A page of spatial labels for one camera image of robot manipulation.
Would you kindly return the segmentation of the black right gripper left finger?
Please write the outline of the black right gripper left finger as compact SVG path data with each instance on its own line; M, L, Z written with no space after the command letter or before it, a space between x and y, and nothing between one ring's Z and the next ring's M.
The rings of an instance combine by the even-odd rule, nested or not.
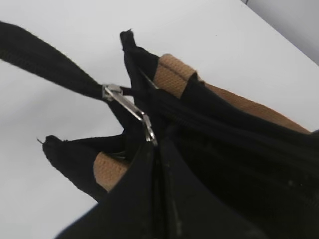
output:
M60 239L264 239L213 195L172 143L145 143L107 196Z

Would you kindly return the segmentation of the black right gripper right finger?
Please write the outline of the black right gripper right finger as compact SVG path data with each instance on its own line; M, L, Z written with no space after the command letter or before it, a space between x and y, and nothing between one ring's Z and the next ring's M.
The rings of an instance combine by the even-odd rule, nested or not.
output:
M318 179L175 125L159 133L163 238L318 238Z

